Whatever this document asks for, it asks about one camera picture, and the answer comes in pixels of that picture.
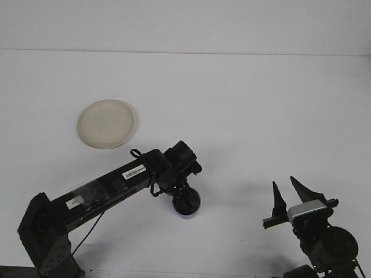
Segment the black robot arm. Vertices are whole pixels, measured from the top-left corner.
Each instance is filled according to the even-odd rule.
[[[291,177],[291,182],[302,204],[286,211],[286,203],[273,182],[275,206],[272,217],[263,220],[265,229],[290,222],[293,232],[300,240],[302,251],[310,259],[314,269],[308,265],[283,274],[284,278],[357,278],[355,268],[360,268],[356,259],[358,244],[345,229],[331,226],[328,218],[339,204],[336,199],[327,200],[321,193],[313,192]]]
[[[18,233],[41,277],[85,277],[71,254],[68,233],[144,188],[151,187],[154,196],[162,192],[173,196],[180,214],[197,211],[200,198],[187,177],[200,173],[202,167],[184,142],[165,153],[158,149],[144,154],[133,149],[130,153],[136,160],[55,200],[50,201],[45,193],[31,200]]]

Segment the cable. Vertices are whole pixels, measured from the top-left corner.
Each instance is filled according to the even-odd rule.
[[[363,278],[366,278],[366,276],[365,276],[365,274],[364,274],[364,272],[363,272],[363,270],[362,270],[362,268],[361,268],[359,262],[357,261],[357,259],[354,259],[354,261],[355,261],[355,263],[358,265],[358,268],[359,268],[360,273],[362,274],[362,277],[363,277]]]
[[[97,221],[95,221],[94,225],[92,226],[92,228],[90,229],[90,231],[88,232],[88,234],[81,240],[81,242],[79,243],[79,245],[77,245],[77,247],[75,248],[75,250],[72,252],[72,256],[76,253],[77,249],[79,249],[79,247],[85,241],[85,239],[90,235],[90,233],[92,232],[92,230],[94,229],[94,227],[97,225],[98,221],[102,218],[103,214],[104,214],[104,212],[98,217]]]

